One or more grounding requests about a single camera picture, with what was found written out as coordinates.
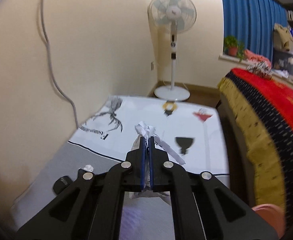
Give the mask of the grey storage bin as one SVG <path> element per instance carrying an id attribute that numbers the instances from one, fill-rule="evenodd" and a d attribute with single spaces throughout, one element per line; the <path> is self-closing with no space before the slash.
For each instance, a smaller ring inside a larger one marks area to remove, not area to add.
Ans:
<path id="1" fill-rule="evenodd" d="M 293 53 L 274 49 L 272 68 L 284 73 L 286 78 L 293 79 Z"/>

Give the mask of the potted green plant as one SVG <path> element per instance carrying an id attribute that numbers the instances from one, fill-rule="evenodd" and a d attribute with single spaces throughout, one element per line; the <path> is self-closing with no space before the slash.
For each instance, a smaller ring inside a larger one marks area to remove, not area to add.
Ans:
<path id="1" fill-rule="evenodd" d="M 226 36 L 223 40 L 223 52 L 231 57 L 236 57 L 240 61 L 245 59 L 243 42 L 239 42 L 235 36 Z"/>

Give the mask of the pink trash bin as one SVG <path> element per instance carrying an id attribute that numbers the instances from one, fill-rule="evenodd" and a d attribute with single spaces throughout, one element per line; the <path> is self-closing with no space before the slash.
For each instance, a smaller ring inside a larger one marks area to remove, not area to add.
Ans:
<path id="1" fill-rule="evenodd" d="M 261 204 L 252 207 L 252 210 L 270 224 L 278 234 L 283 237 L 286 228 L 285 213 L 281 207 L 274 204 Z"/>

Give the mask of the white tissue wad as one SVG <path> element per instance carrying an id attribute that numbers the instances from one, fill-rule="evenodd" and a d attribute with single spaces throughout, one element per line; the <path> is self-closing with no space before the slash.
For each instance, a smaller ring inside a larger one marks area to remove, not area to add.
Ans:
<path id="1" fill-rule="evenodd" d="M 93 173 L 94 168 L 91 165 L 85 165 L 85 167 L 82 167 L 82 170 L 84 170 L 85 172 L 91 172 L 91 173 Z"/>

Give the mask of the zebra striped cloth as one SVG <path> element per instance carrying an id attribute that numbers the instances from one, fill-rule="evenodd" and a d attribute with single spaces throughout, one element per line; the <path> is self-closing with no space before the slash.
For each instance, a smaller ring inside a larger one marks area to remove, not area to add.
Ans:
<path id="1" fill-rule="evenodd" d="M 247 71 L 265 79 L 272 78 L 271 68 L 266 62 L 256 62 L 247 67 Z"/>

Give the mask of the grey table cloth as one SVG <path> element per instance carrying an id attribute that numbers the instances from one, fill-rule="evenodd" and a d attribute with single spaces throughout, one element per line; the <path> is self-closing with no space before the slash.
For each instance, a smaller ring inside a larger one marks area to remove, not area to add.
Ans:
<path id="1" fill-rule="evenodd" d="M 53 184 L 76 178 L 80 168 L 102 174 L 137 150 L 138 192 L 123 208 L 123 239 L 171 239 L 170 194 L 150 188 L 148 142 L 167 152 L 168 159 L 186 171 L 211 172 L 229 185 L 225 139 L 217 111 L 211 107 L 155 98 L 111 96 L 104 106 L 63 144 L 12 207 L 17 227 L 23 226 L 54 198 Z"/>

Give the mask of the red patterned bed blanket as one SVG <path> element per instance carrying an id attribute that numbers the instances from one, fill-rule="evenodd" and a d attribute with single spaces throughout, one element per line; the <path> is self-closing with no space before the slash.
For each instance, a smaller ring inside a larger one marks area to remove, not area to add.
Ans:
<path id="1" fill-rule="evenodd" d="M 236 130 L 249 203 L 274 204 L 293 224 L 293 90 L 233 68 L 218 85 Z"/>

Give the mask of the white paper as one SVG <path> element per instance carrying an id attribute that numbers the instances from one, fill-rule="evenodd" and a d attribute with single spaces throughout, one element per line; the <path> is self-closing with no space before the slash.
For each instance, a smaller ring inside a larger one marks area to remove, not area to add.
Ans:
<path id="1" fill-rule="evenodd" d="M 184 165 L 185 161 L 168 145 L 165 141 L 163 141 L 157 134 L 155 127 L 147 125 L 145 122 L 141 121 L 135 126 L 135 130 L 138 134 L 138 137 L 133 143 L 131 150 L 138 149 L 138 145 L 140 143 L 140 139 L 144 138 L 146 140 L 146 145 L 149 146 L 149 139 L 154 137 L 155 143 L 163 149 L 165 152 L 168 153 L 171 157 L 173 157 L 179 165 Z M 135 199 L 139 197 L 159 197 L 167 204 L 171 205 L 170 200 L 170 193 L 169 191 L 166 192 L 154 192 L 151 189 L 151 169 L 150 169 L 150 161 L 149 161 L 149 154 L 146 154 L 146 164 L 145 164 L 145 177 L 143 179 L 143 188 L 141 192 L 129 192 L 129 198 Z"/>

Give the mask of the blue curtain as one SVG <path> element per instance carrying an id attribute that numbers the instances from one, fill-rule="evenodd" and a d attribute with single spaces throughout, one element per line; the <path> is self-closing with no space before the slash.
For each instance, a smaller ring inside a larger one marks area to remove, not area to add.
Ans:
<path id="1" fill-rule="evenodd" d="M 273 59 L 273 29 L 287 27 L 285 8 L 275 0 L 222 0 L 223 34 L 234 36 L 244 48 Z"/>

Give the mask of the white standing fan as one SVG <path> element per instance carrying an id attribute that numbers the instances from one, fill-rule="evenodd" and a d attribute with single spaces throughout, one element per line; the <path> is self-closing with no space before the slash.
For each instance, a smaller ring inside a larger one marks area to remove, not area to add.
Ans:
<path id="1" fill-rule="evenodd" d="M 166 101 L 185 101 L 189 99 L 190 92 L 175 85 L 177 35 L 193 27 L 197 18 L 196 7 L 191 0 L 152 0 L 147 15 L 158 30 L 170 35 L 170 85 L 156 88 L 154 94 Z"/>

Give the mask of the pink folded cloth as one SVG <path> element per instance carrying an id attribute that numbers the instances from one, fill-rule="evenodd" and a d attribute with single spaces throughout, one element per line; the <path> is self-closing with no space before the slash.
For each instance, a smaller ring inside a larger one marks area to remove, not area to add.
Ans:
<path id="1" fill-rule="evenodd" d="M 270 60 L 262 55 L 255 54 L 248 49 L 244 50 L 244 55 L 245 55 L 245 58 L 247 61 L 264 62 L 268 66 L 268 68 L 272 68 L 272 64 L 271 64 Z"/>

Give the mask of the tan jacket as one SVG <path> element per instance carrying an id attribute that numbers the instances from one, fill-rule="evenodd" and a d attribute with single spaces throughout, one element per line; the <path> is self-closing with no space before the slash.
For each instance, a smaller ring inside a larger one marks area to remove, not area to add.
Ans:
<path id="1" fill-rule="evenodd" d="M 287 27 L 283 27 L 279 23 L 274 24 L 273 47 L 293 53 L 293 36 Z"/>

